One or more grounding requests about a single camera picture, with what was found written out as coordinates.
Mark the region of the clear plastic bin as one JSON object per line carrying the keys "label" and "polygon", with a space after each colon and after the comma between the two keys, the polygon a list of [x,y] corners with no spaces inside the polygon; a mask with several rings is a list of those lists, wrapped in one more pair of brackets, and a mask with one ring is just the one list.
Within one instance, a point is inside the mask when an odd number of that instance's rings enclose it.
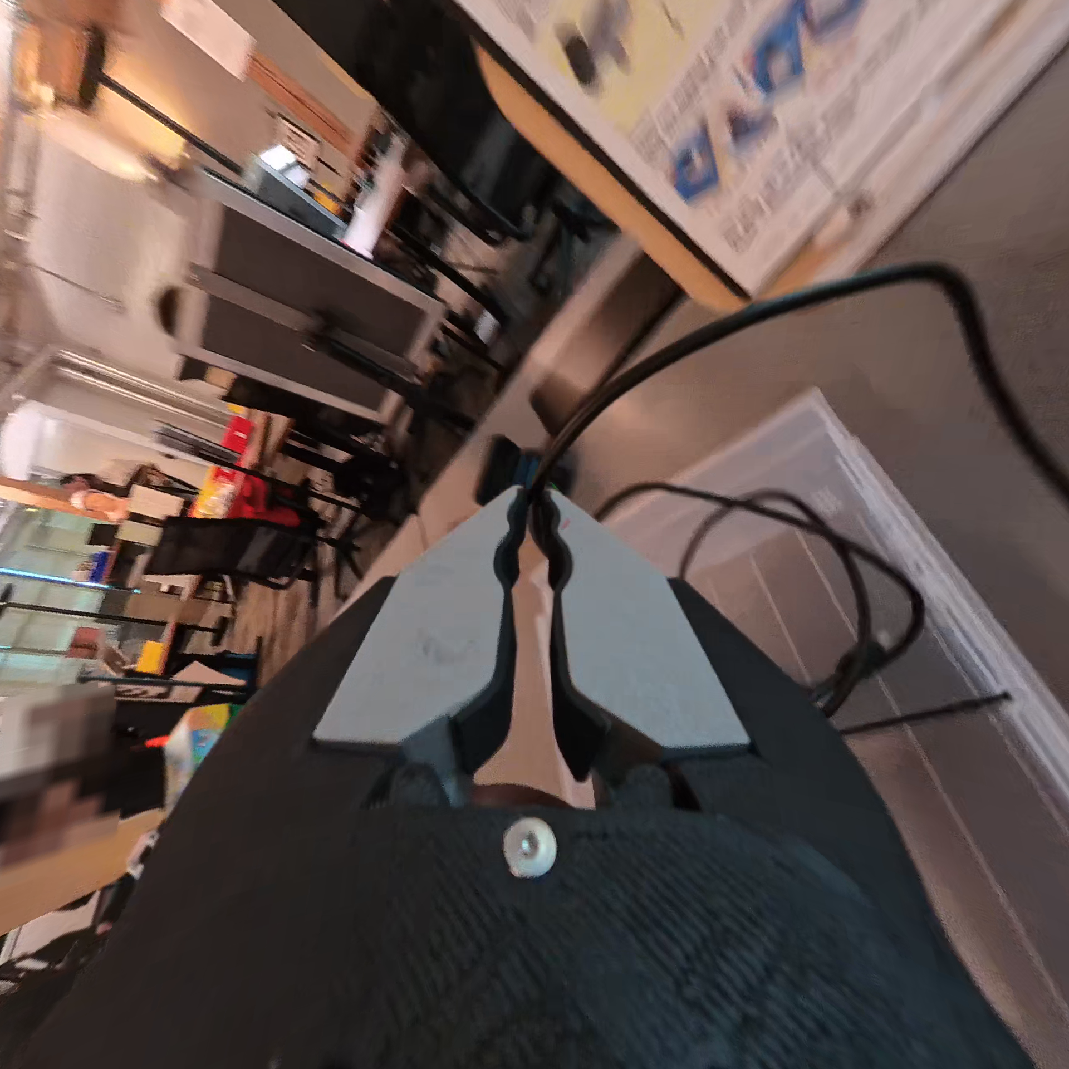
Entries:
{"label": "clear plastic bin", "polygon": [[[731,497],[786,492],[919,590],[924,631],[854,692],[835,719],[843,732],[1008,695],[847,742],[983,993],[1038,1067],[1068,1068],[1067,707],[819,391],[669,482]],[[618,503],[607,522],[675,576],[711,508],[650,493]],[[824,681],[855,637],[845,568],[786,525],[722,520],[686,576],[799,683]]]}

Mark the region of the instruction sheet board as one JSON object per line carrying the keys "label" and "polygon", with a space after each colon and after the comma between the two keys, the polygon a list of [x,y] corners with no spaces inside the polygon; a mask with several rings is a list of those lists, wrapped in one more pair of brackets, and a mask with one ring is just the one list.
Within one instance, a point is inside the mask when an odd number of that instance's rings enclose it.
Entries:
{"label": "instruction sheet board", "polygon": [[717,311],[856,272],[1068,35],[1066,1],[450,7],[503,117]]}

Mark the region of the black power station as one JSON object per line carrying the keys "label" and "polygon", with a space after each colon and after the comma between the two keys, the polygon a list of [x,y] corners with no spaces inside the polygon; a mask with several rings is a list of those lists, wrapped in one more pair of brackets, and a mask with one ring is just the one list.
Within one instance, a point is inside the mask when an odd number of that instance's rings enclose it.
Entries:
{"label": "black power station", "polygon": [[[531,503],[531,484],[545,454],[551,451],[549,440],[539,447],[521,447],[503,435],[489,440],[489,452],[482,462],[474,489],[474,502],[486,507],[508,489],[521,489],[523,501]],[[571,499],[576,486],[576,464],[571,453],[562,453],[555,461],[547,486]]]}

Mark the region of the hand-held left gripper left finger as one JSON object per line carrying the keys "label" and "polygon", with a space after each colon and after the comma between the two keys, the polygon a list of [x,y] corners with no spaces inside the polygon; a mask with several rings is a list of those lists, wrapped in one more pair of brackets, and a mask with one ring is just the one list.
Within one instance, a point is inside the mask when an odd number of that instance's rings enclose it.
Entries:
{"label": "hand-held left gripper left finger", "polygon": [[435,773],[464,803],[512,718],[520,489],[507,489],[389,585],[317,722],[334,752]]}

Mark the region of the black floor lamp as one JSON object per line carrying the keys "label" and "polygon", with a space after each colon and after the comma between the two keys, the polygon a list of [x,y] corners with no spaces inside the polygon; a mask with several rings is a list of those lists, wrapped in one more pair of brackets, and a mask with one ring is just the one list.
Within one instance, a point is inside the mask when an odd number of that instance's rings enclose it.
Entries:
{"label": "black floor lamp", "polygon": [[166,114],[164,110],[151,104],[150,100],[144,100],[142,96],[138,95],[129,87],[122,86],[106,69],[107,60],[107,32],[100,24],[89,24],[86,29],[81,69],[78,76],[76,93],[73,97],[73,103],[81,112],[84,114],[93,112],[99,100],[100,92],[109,92],[119,99],[126,100],[133,108],[141,114],[146,115],[167,131],[179,136],[185,145],[193,148],[202,156],[207,157],[211,162],[214,162],[233,175],[241,176],[243,174],[244,169],[239,162],[227,156],[215,146],[210,145],[207,141],[184,125],[181,125],[173,117]]}

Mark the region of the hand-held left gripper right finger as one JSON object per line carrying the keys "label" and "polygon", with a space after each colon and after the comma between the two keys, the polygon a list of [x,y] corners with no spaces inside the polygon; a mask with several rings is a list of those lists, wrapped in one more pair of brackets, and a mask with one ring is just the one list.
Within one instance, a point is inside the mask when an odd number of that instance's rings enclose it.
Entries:
{"label": "hand-held left gripper right finger", "polygon": [[554,733],[575,781],[752,747],[663,573],[557,491],[539,501],[539,546],[553,592]]}

